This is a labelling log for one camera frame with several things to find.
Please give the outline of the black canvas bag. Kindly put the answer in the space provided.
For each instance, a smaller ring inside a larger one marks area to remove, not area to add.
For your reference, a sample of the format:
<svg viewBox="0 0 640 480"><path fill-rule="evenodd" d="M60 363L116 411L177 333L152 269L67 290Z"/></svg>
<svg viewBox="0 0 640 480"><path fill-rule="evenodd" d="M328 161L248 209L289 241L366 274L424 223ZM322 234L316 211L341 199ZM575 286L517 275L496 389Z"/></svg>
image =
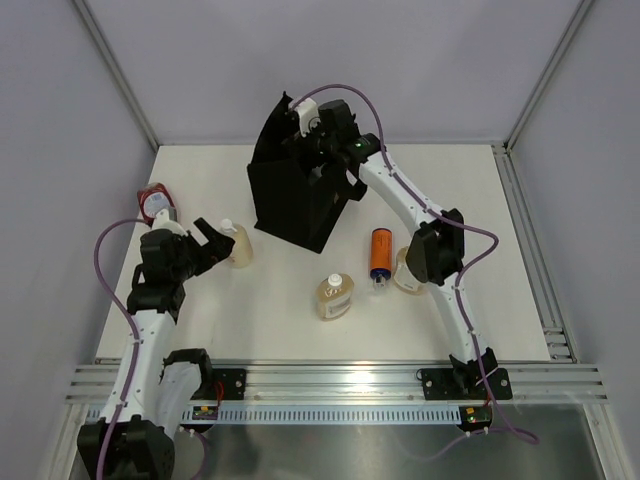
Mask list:
<svg viewBox="0 0 640 480"><path fill-rule="evenodd" d="M321 253L346 204L361 200L367 192L365 183L356 178L349 166L350 155L362 136L355 115L344 100L318 106L321 122L350 120L350 138L341 149L347 167L334 165L321 172L316 170L316 175L304 175L294 147L300 132L291 103L292 98L283 95L274 107L247 166L257 217L255 227Z"/></svg>

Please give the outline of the red bottle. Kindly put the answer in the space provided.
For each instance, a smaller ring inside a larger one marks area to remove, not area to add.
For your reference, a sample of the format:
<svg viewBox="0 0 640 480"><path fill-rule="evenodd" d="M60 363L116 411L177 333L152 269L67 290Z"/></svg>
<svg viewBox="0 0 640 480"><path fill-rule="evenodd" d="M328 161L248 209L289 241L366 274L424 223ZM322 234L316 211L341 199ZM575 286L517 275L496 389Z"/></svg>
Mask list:
<svg viewBox="0 0 640 480"><path fill-rule="evenodd" d="M168 189L161 182L149 183L139 189L137 201L142 219L148 225L153 224L161 210L175 207Z"/></svg>

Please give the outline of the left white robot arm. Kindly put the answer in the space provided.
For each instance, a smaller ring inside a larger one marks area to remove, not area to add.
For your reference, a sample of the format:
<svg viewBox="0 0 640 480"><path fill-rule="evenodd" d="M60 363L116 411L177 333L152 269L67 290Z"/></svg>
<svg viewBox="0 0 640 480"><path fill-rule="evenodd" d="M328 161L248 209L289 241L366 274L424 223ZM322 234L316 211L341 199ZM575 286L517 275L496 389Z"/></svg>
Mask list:
<svg viewBox="0 0 640 480"><path fill-rule="evenodd" d="M169 479L174 437L189 401L208 396L215 375L203 349L172 350L187 280L232 253L234 240L202 218L193 235L161 211L140 238L131 291L116 305L130 329L111 393L98 420L81 427L77 448L94 479Z"/></svg>

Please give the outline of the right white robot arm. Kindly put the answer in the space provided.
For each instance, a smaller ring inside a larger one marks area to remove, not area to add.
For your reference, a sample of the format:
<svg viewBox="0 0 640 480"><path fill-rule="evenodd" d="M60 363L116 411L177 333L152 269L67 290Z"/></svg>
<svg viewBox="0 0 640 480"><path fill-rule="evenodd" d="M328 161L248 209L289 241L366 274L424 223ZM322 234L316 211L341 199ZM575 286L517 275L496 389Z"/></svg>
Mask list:
<svg viewBox="0 0 640 480"><path fill-rule="evenodd" d="M472 321L463 275L464 232L481 233L464 223L456 209L443 210L408 179L391 159L381 133L361 135L355 116L342 100L317 105L310 98L288 106L299 122L299 135L312 152L333 160L373 189L402 220L412 235L405 264L411 276L425 285L435 302L450 342L454 388L474 397L493 398L489 379L498 370L494 351Z"/></svg>

